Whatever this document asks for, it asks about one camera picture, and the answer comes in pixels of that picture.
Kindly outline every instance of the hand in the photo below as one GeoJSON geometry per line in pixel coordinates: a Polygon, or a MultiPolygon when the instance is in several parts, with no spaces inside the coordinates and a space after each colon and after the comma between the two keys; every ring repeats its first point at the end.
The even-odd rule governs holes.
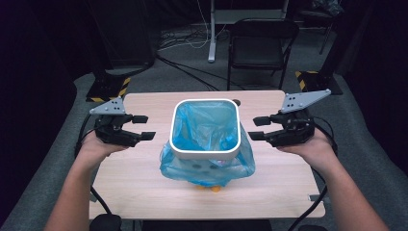
{"type": "Polygon", "coordinates": [[[299,155],[323,175],[333,167],[340,165],[329,139],[319,129],[315,129],[315,135],[305,143],[279,146],[277,149],[299,155]]]}
{"type": "Polygon", "coordinates": [[[82,141],[82,147],[75,160],[75,164],[83,170],[94,170],[111,153],[123,151],[127,148],[125,146],[104,143],[92,131],[82,141]]]}

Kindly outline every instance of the table top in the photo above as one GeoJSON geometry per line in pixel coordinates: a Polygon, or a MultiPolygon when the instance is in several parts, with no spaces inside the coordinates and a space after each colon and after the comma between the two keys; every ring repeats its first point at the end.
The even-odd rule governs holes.
{"type": "MultiPolygon", "coordinates": [[[[298,218],[312,205],[308,195],[319,193],[311,168],[297,155],[280,152],[265,141],[252,141],[248,136],[255,173],[232,180],[219,192],[168,179],[159,169],[160,153],[180,101],[238,99],[245,132],[271,132],[282,126],[256,127],[252,119],[276,114],[284,97],[281,90],[129,93],[124,99],[126,113],[148,116],[149,120],[146,124],[127,123],[123,130],[156,132],[156,136],[153,141],[141,141],[112,154],[98,169],[93,186],[114,214],[128,219],[298,218]]],[[[90,218],[104,213],[98,202],[90,203],[90,218]]],[[[320,204],[309,218],[324,213],[320,204]]]]}

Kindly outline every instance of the person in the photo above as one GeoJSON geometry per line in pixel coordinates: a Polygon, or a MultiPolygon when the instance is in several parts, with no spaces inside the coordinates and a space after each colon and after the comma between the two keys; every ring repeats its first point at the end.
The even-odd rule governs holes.
{"type": "Polygon", "coordinates": [[[89,230],[89,191],[92,172],[111,153],[126,148],[102,142],[96,137],[95,132],[85,136],[45,225],[45,231],[89,230]]]}
{"type": "MultiPolygon", "coordinates": [[[[94,132],[84,138],[78,157],[65,179],[61,194],[46,223],[45,231],[89,230],[91,173],[111,153],[125,148],[103,143],[94,132]]],[[[319,129],[316,129],[314,136],[305,143],[277,148],[299,155],[325,179],[339,230],[389,230],[340,163],[329,139],[319,129]]]]}

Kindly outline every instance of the chair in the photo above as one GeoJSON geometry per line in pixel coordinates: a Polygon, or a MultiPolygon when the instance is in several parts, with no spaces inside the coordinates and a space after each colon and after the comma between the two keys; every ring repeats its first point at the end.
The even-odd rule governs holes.
{"type": "Polygon", "coordinates": [[[247,18],[237,21],[230,30],[227,90],[231,85],[231,68],[273,70],[271,76],[281,70],[278,87],[281,90],[298,31],[299,27],[289,19],[247,18]]]}
{"type": "Polygon", "coordinates": [[[324,47],[329,39],[330,32],[332,30],[334,21],[339,17],[340,14],[333,15],[329,11],[325,10],[323,7],[313,8],[302,8],[299,9],[296,13],[296,16],[303,18],[304,21],[312,21],[315,23],[322,24],[325,27],[324,32],[324,42],[321,46],[319,54],[323,53],[324,47]]]}

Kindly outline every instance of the gray carpet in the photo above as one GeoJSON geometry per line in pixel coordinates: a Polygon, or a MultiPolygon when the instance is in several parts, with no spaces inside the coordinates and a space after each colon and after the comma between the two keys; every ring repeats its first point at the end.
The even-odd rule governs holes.
{"type": "MultiPolygon", "coordinates": [[[[319,70],[324,62],[334,35],[323,55],[319,49],[323,40],[321,33],[305,32],[299,34],[294,46],[288,66],[287,77],[283,91],[288,93],[300,92],[299,84],[294,77],[297,70],[319,70]]],[[[216,62],[209,64],[207,43],[202,48],[192,48],[189,45],[177,46],[160,51],[159,54],[171,61],[186,64],[226,78],[226,40],[217,44],[216,62]]],[[[130,69],[114,70],[115,73],[126,72],[130,69]]],[[[212,84],[219,90],[226,90],[226,82],[215,76],[189,70],[204,81],[212,84]]],[[[247,90],[269,89],[269,78],[259,74],[245,72],[238,76],[237,82],[243,84],[264,86],[247,86],[247,90]]],[[[355,179],[369,202],[386,221],[391,230],[408,230],[408,179],[388,158],[387,154],[371,136],[359,107],[342,76],[335,78],[343,90],[343,95],[331,95],[310,107],[314,116],[327,119],[333,126],[336,141],[339,145],[339,158],[355,179]]],[[[60,192],[64,178],[73,162],[73,146],[76,142],[82,121],[89,109],[97,103],[85,102],[86,94],[93,83],[91,74],[75,81],[78,94],[74,106],[68,115],[65,124],[56,137],[53,146],[43,161],[37,174],[31,181],[25,193],[9,218],[0,229],[1,231],[42,230],[52,207],[60,192]]],[[[163,92],[163,91],[203,91],[206,86],[192,79],[185,73],[168,66],[160,61],[132,77],[127,93],[130,92],[163,92]]],[[[301,224],[318,224],[328,230],[337,230],[331,211],[331,205],[325,204],[326,215],[323,218],[306,218],[301,224]]],[[[287,230],[294,218],[271,219],[273,230],[287,230]]],[[[125,220],[123,231],[132,229],[132,222],[125,220]]]]}

